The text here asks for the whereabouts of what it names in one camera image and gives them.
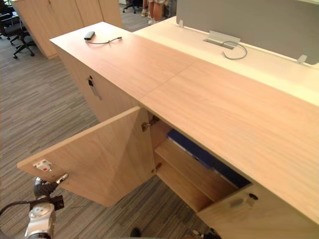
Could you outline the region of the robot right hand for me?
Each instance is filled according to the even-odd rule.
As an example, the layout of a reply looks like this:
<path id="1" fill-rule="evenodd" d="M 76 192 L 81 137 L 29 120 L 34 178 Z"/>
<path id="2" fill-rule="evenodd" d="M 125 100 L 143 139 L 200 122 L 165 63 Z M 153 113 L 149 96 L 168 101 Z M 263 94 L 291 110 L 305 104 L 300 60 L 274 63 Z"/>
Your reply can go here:
<path id="1" fill-rule="evenodd" d="M 192 234 L 194 236 L 200 237 L 201 239 L 222 239 L 220 234 L 216 230 L 214 230 L 212 228 L 210 229 L 210 232 L 205 233 L 205 234 L 203 234 L 203 233 L 201 233 L 201 232 L 199 232 L 197 230 L 193 230 Z"/>

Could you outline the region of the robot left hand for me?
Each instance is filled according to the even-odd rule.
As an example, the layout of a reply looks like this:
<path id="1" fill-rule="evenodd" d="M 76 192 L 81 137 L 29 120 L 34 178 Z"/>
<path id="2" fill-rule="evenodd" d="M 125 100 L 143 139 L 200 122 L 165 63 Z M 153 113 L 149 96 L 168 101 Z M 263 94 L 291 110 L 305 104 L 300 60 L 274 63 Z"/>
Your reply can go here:
<path id="1" fill-rule="evenodd" d="M 40 177 L 36 177 L 33 187 L 35 199 L 50 197 L 55 189 L 68 178 L 69 174 L 64 174 L 54 182 L 48 182 Z"/>

